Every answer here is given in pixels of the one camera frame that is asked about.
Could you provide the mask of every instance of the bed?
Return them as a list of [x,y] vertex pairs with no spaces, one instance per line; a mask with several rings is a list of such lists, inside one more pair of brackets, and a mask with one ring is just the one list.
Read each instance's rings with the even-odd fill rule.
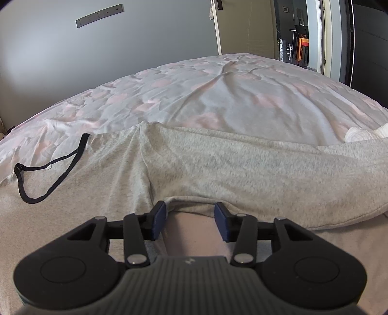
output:
[[[10,179],[16,163],[40,166],[66,155],[83,133],[119,132],[143,121],[318,147],[343,144],[352,127],[378,129],[388,123],[388,110],[343,84],[276,60],[250,54],[187,60],[103,84],[20,124],[0,142],[0,182]],[[316,231],[365,266],[368,283],[359,306],[368,314],[388,309],[387,232],[385,213]],[[264,259],[268,244],[259,246]],[[213,218],[172,212],[158,248],[162,254],[230,257],[232,245],[222,242]],[[20,258],[15,254],[14,261]],[[0,257],[2,315],[21,306],[9,282],[15,266],[4,267],[6,261]]]

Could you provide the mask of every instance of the black neckline trim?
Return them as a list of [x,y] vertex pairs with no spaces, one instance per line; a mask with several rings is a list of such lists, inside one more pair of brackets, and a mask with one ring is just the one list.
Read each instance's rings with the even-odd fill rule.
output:
[[[35,204],[35,203],[39,203],[39,202],[45,200],[55,190],[55,188],[57,188],[59,186],[59,184],[63,182],[63,180],[70,173],[70,171],[73,169],[75,164],[80,160],[80,158],[85,150],[85,146],[86,146],[86,143],[88,142],[89,136],[90,136],[90,134],[84,133],[81,137],[80,144],[78,145],[78,149],[74,150],[72,153],[70,153],[66,156],[59,157],[59,158],[47,163],[46,165],[39,166],[39,167],[31,167],[31,166],[25,166],[23,164],[17,163],[14,167],[14,172],[16,174],[17,181],[19,184],[19,194],[20,194],[20,197],[22,197],[23,201],[26,203]],[[43,170],[43,169],[47,168],[49,165],[57,163],[57,162],[62,161],[64,159],[67,159],[73,155],[75,155],[75,157],[73,158],[72,162],[70,163],[68,169],[56,180],[56,182],[48,189],[48,191],[43,196],[40,196],[38,198],[30,198],[29,196],[27,196],[26,191],[24,190],[24,180],[23,180],[23,176],[21,174],[21,171],[31,172],[31,171]]]

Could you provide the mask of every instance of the power outlet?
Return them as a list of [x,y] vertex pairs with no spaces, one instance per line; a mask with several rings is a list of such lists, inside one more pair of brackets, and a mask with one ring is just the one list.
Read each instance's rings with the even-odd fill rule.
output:
[[87,24],[90,24],[92,22],[98,21],[103,19],[104,17],[112,16],[117,13],[124,12],[124,8],[122,4],[115,5],[113,7],[100,10],[98,12],[94,12],[92,14],[89,14],[87,16],[81,17],[80,19],[76,20],[77,28],[80,28],[82,26],[85,26]]

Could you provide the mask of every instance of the heather gray fabric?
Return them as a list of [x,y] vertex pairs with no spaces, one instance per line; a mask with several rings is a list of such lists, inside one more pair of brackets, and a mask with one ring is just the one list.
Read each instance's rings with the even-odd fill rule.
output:
[[[45,194],[72,158],[25,172],[28,196]],[[165,200],[170,211],[211,216],[222,201],[232,213],[327,229],[387,211],[387,181],[387,139],[314,148],[146,122],[91,135],[76,166],[42,202],[25,203],[14,175],[0,183],[0,312],[21,305],[12,282],[18,261],[96,215],[121,220]],[[121,249],[111,253],[118,257]]]

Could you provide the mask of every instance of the white logo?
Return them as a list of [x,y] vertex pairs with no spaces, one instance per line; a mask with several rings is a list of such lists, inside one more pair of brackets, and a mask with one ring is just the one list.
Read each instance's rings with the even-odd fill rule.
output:
[[188,265],[191,265],[192,263],[195,263],[195,259],[193,259],[193,258],[186,259],[185,263],[188,264]]

